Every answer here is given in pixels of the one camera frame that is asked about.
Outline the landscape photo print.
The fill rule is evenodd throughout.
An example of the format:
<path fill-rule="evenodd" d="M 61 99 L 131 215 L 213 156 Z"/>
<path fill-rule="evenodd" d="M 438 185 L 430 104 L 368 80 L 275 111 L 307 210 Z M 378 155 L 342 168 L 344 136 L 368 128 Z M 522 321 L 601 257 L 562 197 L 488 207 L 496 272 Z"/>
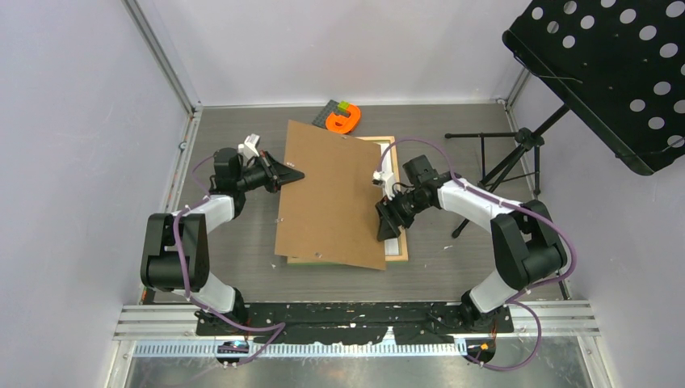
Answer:
<path fill-rule="evenodd" d="M 385 152 L 389 145 L 393 142 L 393 137 L 387 137 L 382 140 L 377 140 L 376 144 L 380 146 L 380 151 Z M 383 159 L 383 171 L 391 171 L 394 173 L 396 179 L 398 179 L 397 172 L 397 152 L 395 148 L 392 148 Z M 387 262 L 402 261 L 402 248 L 401 240 L 399 238 L 385 240 L 385 260 Z"/>

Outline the wooden picture frame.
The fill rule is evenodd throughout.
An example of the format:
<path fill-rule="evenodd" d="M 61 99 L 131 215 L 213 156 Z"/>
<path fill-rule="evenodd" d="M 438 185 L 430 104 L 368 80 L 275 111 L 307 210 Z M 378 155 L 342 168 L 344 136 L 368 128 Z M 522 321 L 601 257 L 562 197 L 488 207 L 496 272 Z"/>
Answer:
<path fill-rule="evenodd" d="M 400 168 L 397 159 L 396 147 L 393 145 L 395 137 L 360 137 L 360 140 L 370 141 L 380 146 L 382 168 L 384 172 L 391 171 L 398 186 L 404 187 L 400 181 Z M 384 240 L 385 262 L 406 262 L 408 258 L 407 239 L 404 230 L 413 222 L 413 203 L 408 197 L 409 192 L 401 192 L 399 188 L 393 188 L 394 197 L 390 200 L 387 196 L 377 203 L 379 211 L 380 228 L 379 236 L 388 237 Z"/>

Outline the brown backing board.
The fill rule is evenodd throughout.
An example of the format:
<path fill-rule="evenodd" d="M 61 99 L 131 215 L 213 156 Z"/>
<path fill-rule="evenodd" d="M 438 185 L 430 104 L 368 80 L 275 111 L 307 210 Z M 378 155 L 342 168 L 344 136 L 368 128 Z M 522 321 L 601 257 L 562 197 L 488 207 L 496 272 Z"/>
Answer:
<path fill-rule="evenodd" d="M 284 162 L 305 177 L 280 191 L 275 253 L 385 270 L 372 183 L 380 156 L 374 142 L 289 121 Z"/>

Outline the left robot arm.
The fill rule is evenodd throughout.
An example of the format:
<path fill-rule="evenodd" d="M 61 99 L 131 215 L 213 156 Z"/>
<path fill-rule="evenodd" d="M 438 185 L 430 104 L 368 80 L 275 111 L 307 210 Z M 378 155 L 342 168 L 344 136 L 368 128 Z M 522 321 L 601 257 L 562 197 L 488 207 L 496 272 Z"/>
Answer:
<path fill-rule="evenodd" d="M 208 161 L 214 172 L 199 203 L 149 216 L 140 276 L 147 289 L 177 293 L 205 313 L 217 314 L 218 326 L 236 335 L 246 328 L 247 308 L 239 290 L 211 273 L 208 236 L 242 213 L 247 192 L 263 188 L 277 193 L 305 173 L 263 150 L 245 155 L 222 148 Z"/>

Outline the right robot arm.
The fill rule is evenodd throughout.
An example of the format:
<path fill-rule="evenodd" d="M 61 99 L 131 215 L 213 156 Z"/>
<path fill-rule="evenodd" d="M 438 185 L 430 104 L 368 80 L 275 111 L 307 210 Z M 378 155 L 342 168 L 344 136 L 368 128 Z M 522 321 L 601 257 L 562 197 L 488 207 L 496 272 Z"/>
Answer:
<path fill-rule="evenodd" d="M 483 331 L 493 322 L 494 311 L 568 263 L 561 236 L 549 225 L 542 202 L 509 202 L 450 172 L 439 173 L 424 155 L 404 168 L 409 184 L 397 181 L 390 171 L 372 175 L 373 184 L 385 193 L 376 203 L 378 240 L 399 237 L 429 208 L 458 214 L 492 238 L 495 269 L 462 295 L 457 310 L 462 327 Z"/>

